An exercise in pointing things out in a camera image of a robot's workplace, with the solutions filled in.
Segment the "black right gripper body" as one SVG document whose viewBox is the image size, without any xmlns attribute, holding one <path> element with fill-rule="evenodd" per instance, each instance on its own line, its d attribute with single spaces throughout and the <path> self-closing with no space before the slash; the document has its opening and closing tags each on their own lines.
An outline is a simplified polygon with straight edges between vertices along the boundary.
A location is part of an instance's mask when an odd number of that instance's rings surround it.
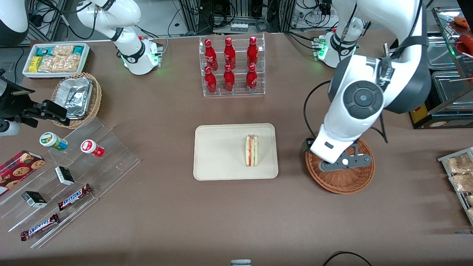
<svg viewBox="0 0 473 266">
<path fill-rule="evenodd" d="M 37 127 L 37 120 L 24 117 L 24 111 L 33 108 L 35 103 L 29 94 L 35 90 L 24 88 L 3 77 L 5 70 L 0 70 L 1 96 L 0 116 L 9 122 L 23 123 L 32 128 Z"/>
</svg>

